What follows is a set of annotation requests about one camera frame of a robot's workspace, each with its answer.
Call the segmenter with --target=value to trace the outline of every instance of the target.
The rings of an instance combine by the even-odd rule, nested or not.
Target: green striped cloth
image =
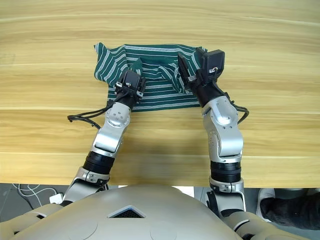
[[[132,70],[146,78],[142,101],[133,111],[199,106],[197,98],[185,90],[178,71],[178,53],[181,53],[186,58],[190,75],[195,75],[200,66],[195,47],[179,44],[125,44],[109,49],[100,42],[94,48],[98,55],[94,76],[108,83],[108,99],[116,98],[114,85],[121,73]]]

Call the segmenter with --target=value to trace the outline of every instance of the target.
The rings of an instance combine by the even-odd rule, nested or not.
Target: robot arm
[[[240,107],[217,86],[224,70],[225,53],[221,50],[204,52],[197,48],[201,68],[190,76],[185,58],[178,55],[180,76],[187,90],[197,96],[202,107],[203,125],[208,134],[212,192],[208,192],[208,207],[219,217],[233,210],[245,211],[244,181],[241,178],[243,137],[238,129]],[[249,111],[241,107],[244,117]]]
[[[104,125],[98,130],[84,165],[67,189],[63,206],[106,188],[110,170],[130,123],[130,113],[142,99],[145,83],[143,77],[130,70],[116,82],[116,99],[106,110]]]

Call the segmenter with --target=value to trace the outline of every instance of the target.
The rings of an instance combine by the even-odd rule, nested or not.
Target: striped shirt
[[[195,75],[200,68],[195,47],[125,44],[109,49],[100,42],[94,48],[97,53],[94,76],[108,83],[108,99],[116,98],[114,85],[122,72],[132,70],[146,78],[143,98],[133,108],[134,112],[199,106],[197,98],[185,90],[178,70],[180,53],[186,58],[190,75]]]

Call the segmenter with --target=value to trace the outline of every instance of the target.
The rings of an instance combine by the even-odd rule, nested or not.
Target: wood grain
[[[94,44],[179,43],[226,53],[219,85],[250,110],[245,186],[319,187],[319,12],[316,0],[0,2],[0,182],[69,184],[83,164],[96,131],[66,116],[106,103]],[[200,112],[133,113],[111,184],[207,186]]]

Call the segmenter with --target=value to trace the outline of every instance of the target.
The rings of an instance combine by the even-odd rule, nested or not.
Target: gray floor
[[[36,190],[39,191],[44,188],[52,187],[57,190],[58,193],[64,193],[67,190],[68,186],[64,185],[55,185],[55,186],[48,186],[48,185],[41,185]],[[27,188],[26,185],[21,185],[21,188]],[[198,199],[199,201],[205,203],[206,199],[206,193],[210,191],[211,189],[209,187],[195,187],[194,188],[194,197]],[[257,208],[257,199],[258,199],[258,188],[246,188],[245,189],[245,201],[246,201],[246,208],[248,212],[255,213]],[[41,203],[48,204],[49,203],[49,197],[52,196],[53,191],[46,190],[43,192],[40,192],[38,194],[39,199]],[[32,196],[28,198],[34,208],[39,207],[39,203],[37,199]],[[31,208],[28,205],[28,203],[21,198],[18,193],[17,189],[12,186],[12,184],[8,183],[0,183],[0,222],[4,222],[7,220],[10,220],[16,216],[22,215],[28,211],[30,211]],[[300,235],[305,238],[309,238],[311,240],[319,240],[320,239],[320,231],[314,231],[314,230],[303,230],[298,229],[295,227],[286,227],[286,226],[279,226],[276,225],[278,228],[296,234]]]

